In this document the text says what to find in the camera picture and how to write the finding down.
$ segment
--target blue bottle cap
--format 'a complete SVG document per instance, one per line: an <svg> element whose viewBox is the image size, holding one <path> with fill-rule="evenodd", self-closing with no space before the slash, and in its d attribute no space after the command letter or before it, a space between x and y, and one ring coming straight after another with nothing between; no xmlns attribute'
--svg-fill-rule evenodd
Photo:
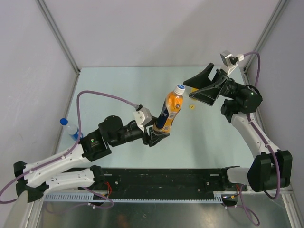
<svg viewBox="0 0 304 228"><path fill-rule="evenodd" d="M175 89L173 90L177 95L183 95L185 92L185 87L181 84L176 85Z"/></svg>
<svg viewBox="0 0 304 228"><path fill-rule="evenodd" d="M60 124L62 125L62 126L65 126L65 125L67 125L67 119L66 118L62 118L62 119L60 119Z"/></svg>

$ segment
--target table surface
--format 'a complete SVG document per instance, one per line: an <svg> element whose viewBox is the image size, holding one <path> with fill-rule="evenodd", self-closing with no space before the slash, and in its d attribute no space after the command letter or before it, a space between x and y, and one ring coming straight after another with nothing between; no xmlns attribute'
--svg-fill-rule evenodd
<svg viewBox="0 0 304 228"><path fill-rule="evenodd" d="M246 205L261 222L261 228L291 228L281 198L244 194ZM76 202L44 203L54 212L68 210ZM43 207L37 228L254 228L243 209L225 209L210 203L116 203L111 209L83 206L62 215Z"/></svg>
<svg viewBox="0 0 304 228"><path fill-rule="evenodd" d="M67 116L77 123L76 96L83 90L93 90L123 97L160 114L166 95L176 84L195 76L204 67L103 67L83 68ZM239 69L231 75L243 83ZM239 132L220 113L224 98L210 107L184 94L184 104L174 120L170 136L154 147L141 140L111 148L112 154L93 164L109 168L223 168L239 165L250 167L253 157ZM80 98L80 115L84 136L96 130L110 115L119 116L123 124L133 117L134 108L103 96L84 94ZM58 151L72 146L74 141L63 132Z"/></svg>

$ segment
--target plastic bottle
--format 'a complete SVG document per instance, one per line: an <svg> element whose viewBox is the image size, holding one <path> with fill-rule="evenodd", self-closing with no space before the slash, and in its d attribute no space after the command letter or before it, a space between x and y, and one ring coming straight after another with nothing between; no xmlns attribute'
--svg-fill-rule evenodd
<svg viewBox="0 0 304 228"><path fill-rule="evenodd" d="M175 89L167 95L161 114L153 125L155 133L170 132L173 120L182 107L184 92L185 86L176 85Z"/></svg>
<svg viewBox="0 0 304 228"><path fill-rule="evenodd" d="M69 123L66 118L60 119L60 124L66 130L66 132L71 136L73 140L77 140L79 129L75 124Z"/></svg>

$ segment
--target cable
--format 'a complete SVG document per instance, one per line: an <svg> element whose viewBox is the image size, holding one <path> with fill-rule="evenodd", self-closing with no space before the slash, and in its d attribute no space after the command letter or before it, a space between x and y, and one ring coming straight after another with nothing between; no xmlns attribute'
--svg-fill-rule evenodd
<svg viewBox="0 0 304 228"><path fill-rule="evenodd" d="M260 220L259 220L258 216L256 215L256 213L253 212L253 210L249 209L249 208L246 207L245 204L244 204L244 199L243 199L243 194L242 194L242 189L243 189L243 187L244 187L244 185L242 185L241 188L239 189L239 195L240 195L240 198L241 198L242 206L240 206L240 205L226 206L224 203L223 203L223 206L224 206L226 209L227 209L227 208L243 208L244 211L245 211L245 213L246 213L246 215L247 215L247 217L248 217L248 219L250 220L250 222L251 222L254 226L258 227L258 226L260 226ZM256 217L257 223L255 223L255 222L253 221L253 219L252 219L251 216L250 216L250 213L251 213L254 217Z"/></svg>
<svg viewBox="0 0 304 228"><path fill-rule="evenodd" d="M258 136L262 139L263 143L266 145L267 149L269 150L269 152L271 153L272 157L274 158L274 162L275 162L275 171L276 171L276 194L275 196L271 196L269 195L269 193L267 191L264 191L265 194L272 200L276 200L279 195L280 195L280 188L281 188L281 175L280 175L280 167L279 167L279 162L277 161L276 158L276 154L273 151L273 149L271 148L271 146L268 144L267 139L263 136L263 134L260 132L260 130L257 128L257 126L254 124L253 121L251 121L251 117L250 114L247 114L247 119L250 123L250 125L253 127L253 129L256 131L256 133L258 134Z"/></svg>
<svg viewBox="0 0 304 228"><path fill-rule="evenodd" d="M121 97L118 97L118 96L114 96L114 95L110 95L110 94L105 94L105 93L100 93L100 92L96 92L96 91L90 91L90 90L81 91L81 92L77 95L77 99L76 99L77 117L78 117L78 129L79 129L78 137L77 137L77 140L75 141L75 144L74 144L66 153L64 153L63 156L69 155L69 154L75 149L75 147L78 145L78 142L79 142L79 140L80 140L80 136L81 136L81 120L80 120L79 98L80 98L80 96L81 96L82 94L95 94L95 95L106 96L106 97L110 97L110 98L113 98L113 99L116 99L116 100L120 100L120 101L122 101L122 102L125 102L125 103L127 103L128 105L133 106L135 109L137 109L137 108L139 107L138 104L136 105L136 104L134 104L134 103L132 103L132 102L130 102L130 101L128 101L128 100L125 100L125 99L123 99L123 98L121 98ZM54 163L54 162L56 162L56 161L59 161L59 160L61 160L61 159L62 159L62 157L55 158L55 159L53 159L53 160L50 160L50 161L48 161L48 162L46 162L46 163L44 163L44 164L38 165L38 166L34 167L33 169L28 170L28 171L26 171L25 173L23 173L23 174L17 176L15 179L11 180L7 185L5 185L5 186L3 187L3 189L0 191L0 198L1 198L2 194L4 193L4 191L5 191L10 185L12 185L15 181L18 181L20 178L24 177L25 175L29 174L30 172L33 172L33 171L35 171L35 170L38 170L38 169L40 169L40 168L42 168L42 167L44 167L44 166L47 166L47 165L49 165L49 164L52 164L52 163ZM0 200L0 204L9 204L9 203L15 202L16 200L17 200L17 199L12 199L12 200L9 200L9 201L1 201L1 200Z"/></svg>
<svg viewBox="0 0 304 228"><path fill-rule="evenodd" d="M108 195L108 197L111 195L111 193L112 193L112 187L111 187L111 185L110 185L110 183L109 182L106 182L105 183L107 186L108 186L108 188L110 189L110 193L109 193L109 195Z"/></svg>
<svg viewBox="0 0 304 228"><path fill-rule="evenodd" d="M235 198L235 197L239 196L240 195L240 193L239 193L239 186L237 184L236 184L236 189L237 189L236 194L231 195L231 196L222 196L222 198L224 198L224 199L230 199L230 198Z"/></svg>
<svg viewBox="0 0 304 228"><path fill-rule="evenodd" d="M260 77L260 69L261 69L261 56L258 52L256 51L250 51L248 53L245 53L244 54L244 57L246 56L249 56L249 55L252 55L252 54L256 54L257 56L257 74L256 74L256 82L255 82L255 87L257 86L257 83L258 83L258 79Z"/></svg>
<svg viewBox="0 0 304 228"><path fill-rule="evenodd" d="M111 207L114 206L114 202L113 202L111 199L109 199L108 197L103 196L103 195L101 195L101 194L98 194L97 192L94 192L94 191L92 191L92 190L90 190L90 189L88 189L88 188L86 188L86 187L82 187L82 188L85 189L85 190L87 190L87 191L89 191L90 193L93 193L94 195L97 195L97 196L102 197L102 198L104 198L105 200L109 201L109 202L111 203L111 206L101 207L101 206L97 206L97 205L94 205L94 204L91 204L91 203L81 203L81 204L77 204L77 205L75 205L75 206L73 206L73 207L71 207L71 208L69 208L69 209L63 210L63 211L54 212L54 211L50 211L50 210L48 209L48 205L46 205L46 206L45 206L46 211L47 211L48 213L50 213L50 214L60 215L60 214L67 213L67 212L71 211L72 209L75 209L75 208L78 208L78 207L81 207L81 206L85 206L85 205L92 206L93 209L95 209L95 208L108 209L108 208L111 208Z"/></svg>

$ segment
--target red wire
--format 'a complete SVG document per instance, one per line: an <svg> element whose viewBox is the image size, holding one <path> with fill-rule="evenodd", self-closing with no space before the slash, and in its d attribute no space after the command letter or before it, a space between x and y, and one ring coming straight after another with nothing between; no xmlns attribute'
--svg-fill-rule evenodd
<svg viewBox="0 0 304 228"><path fill-rule="evenodd" d="M112 188L111 188L111 185L110 185L110 183L109 183L109 182L106 182L105 184L108 186L108 190L109 190L109 188L110 188L110 193L109 193L109 195L108 195L108 196L110 196L110 195L111 195L111 193L112 193Z"/></svg>
<svg viewBox="0 0 304 228"><path fill-rule="evenodd" d="M236 184L236 188L237 188L237 191L240 191L240 188L239 186Z"/></svg>

